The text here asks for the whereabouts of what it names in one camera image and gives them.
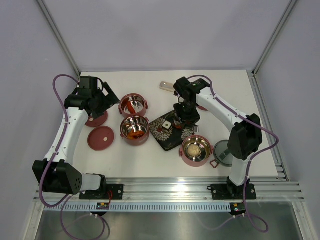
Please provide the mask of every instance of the gray wall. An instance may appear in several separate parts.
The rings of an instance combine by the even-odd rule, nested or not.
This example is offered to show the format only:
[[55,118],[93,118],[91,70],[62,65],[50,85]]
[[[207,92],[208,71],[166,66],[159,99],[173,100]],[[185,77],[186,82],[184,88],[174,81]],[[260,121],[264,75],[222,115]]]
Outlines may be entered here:
[[45,0],[82,72],[252,69],[289,0]]
[[258,73],[289,176],[320,234],[320,1],[300,1]]
[[[2,1],[0,30],[0,238],[17,240],[35,190],[32,164],[62,118],[52,80],[73,72],[34,1]],[[57,85],[65,97],[74,82]]]

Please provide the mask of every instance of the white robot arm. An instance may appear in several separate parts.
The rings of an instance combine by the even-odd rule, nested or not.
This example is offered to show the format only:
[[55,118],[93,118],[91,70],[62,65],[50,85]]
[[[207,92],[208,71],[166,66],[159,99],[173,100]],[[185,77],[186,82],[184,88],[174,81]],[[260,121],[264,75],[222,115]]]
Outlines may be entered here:
[[82,191],[96,191],[95,196],[107,192],[105,176],[81,174],[72,166],[80,133],[89,116],[98,118],[119,103],[109,85],[101,81],[102,89],[99,89],[98,81],[101,80],[97,77],[80,77],[79,86],[64,102],[66,112],[50,150],[44,160],[34,161],[32,170],[43,192],[75,195]]
[[[197,106],[207,109],[216,116],[229,130],[228,150],[233,156],[231,174],[227,178],[227,189],[232,196],[242,192],[245,184],[246,169],[249,163],[248,156],[256,152],[262,143],[261,129],[247,123],[238,116],[243,116],[257,125],[261,125],[256,114],[247,115],[218,95],[213,95],[210,84],[203,79],[190,82],[182,77],[173,85],[176,94],[183,98],[183,102],[173,105],[175,122],[181,125],[195,125],[200,120]],[[218,99],[237,115],[222,106]]]
[[[232,108],[239,115],[246,116],[247,114],[234,108],[232,105],[224,101],[220,96],[219,99],[223,101],[228,107]],[[231,133],[235,126],[235,123],[240,123],[242,120],[231,114],[225,107],[223,107],[212,95],[210,88],[206,87],[199,94],[196,95],[196,103],[207,109],[212,113],[220,122],[222,122],[228,131]],[[230,181],[232,181],[236,186],[241,186],[245,182],[246,169],[249,160],[238,159],[234,156],[232,160],[231,174],[229,175]]]

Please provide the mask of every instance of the metal container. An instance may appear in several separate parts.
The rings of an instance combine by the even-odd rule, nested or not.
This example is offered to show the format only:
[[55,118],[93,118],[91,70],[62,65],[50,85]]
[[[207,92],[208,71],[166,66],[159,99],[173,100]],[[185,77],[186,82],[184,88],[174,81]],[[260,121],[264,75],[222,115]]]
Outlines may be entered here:
[[[131,113],[128,109],[128,103],[131,104],[132,108],[134,109],[135,113]],[[125,95],[118,105],[119,112],[125,118],[131,116],[141,116],[143,117],[148,109],[148,102],[144,99],[143,96],[137,93],[130,93]]]
[[[193,151],[194,154],[191,154],[190,148],[196,149],[196,151]],[[214,147],[206,138],[200,135],[192,135],[183,141],[179,149],[179,155],[189,166],[201,167],[206,164],[213,151]]]
[[[139,133],[141,131],[142,135],[139,137],[132,137],[134,133]],[[144,144],[150,135],[149,120],[143,116],[129,116],[124,119],[120,125],[120,136],[128,144],[133,146],[139,146]]]

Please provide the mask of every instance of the white tabletop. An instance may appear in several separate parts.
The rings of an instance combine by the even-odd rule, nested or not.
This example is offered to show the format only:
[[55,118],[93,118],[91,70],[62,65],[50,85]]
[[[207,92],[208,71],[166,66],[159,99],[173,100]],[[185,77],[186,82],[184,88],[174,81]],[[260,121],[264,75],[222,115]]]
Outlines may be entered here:
[[[178,98],[173,93],[159,89],[162,81],[175,83],[181,77],[202,74],[210,77],[215,91],[234,107],[244,113],[259,115],[257,103],[245,70],[197,70],[197,71],[134,71],[134,72],[84,72],[82,76],[99,77],[107,82],[121,99],[130,93],[141,94],[147,101],[146,112],[150,122],[173,110]],[[231,169],[219,166],[213,169],[209,161],[201,167],[191,167],[179,157],[178,147],[164,151],[152,134],[141,146],[131,146],[120,137],[120,124],[124,119],[117,106],[108,109],[108,119],[103,124],[113,129],[113,144],[102,151],[88,146],[88,135],[93,130],[84,126],[74,153],[73,166],[81,173],[103,174],[107,178],[164,178],[164,177],[227,177]],[[211,113],[198,110],[200,114],[199,135],[214,146],[220,140],[228,140],[230,133]],[[268,146],[262,132],[263,143]],[[256,157],[250,169],[251,177],[277,177],[277,169],[270,151]]]

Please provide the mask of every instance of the pink lid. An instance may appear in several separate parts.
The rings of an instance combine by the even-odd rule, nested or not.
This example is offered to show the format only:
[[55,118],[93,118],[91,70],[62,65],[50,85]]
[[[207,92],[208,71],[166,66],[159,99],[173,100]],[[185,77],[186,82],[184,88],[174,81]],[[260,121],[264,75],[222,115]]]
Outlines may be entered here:
[[108,119],[108,113],[105,111],[102,116],[94,119],[92,116],[89,116],[88,121],[86,121],[85,125],[88,127],[98,127],[104,124]]
[[88,136],[88,145],[95,151],[108,148],[115,139],[114,131],[108,126],[99,126],[92,130]]
[[202,110],[202,111],[208,111],[206,108],[204,108],[203,106],[198,106],[198,109]]

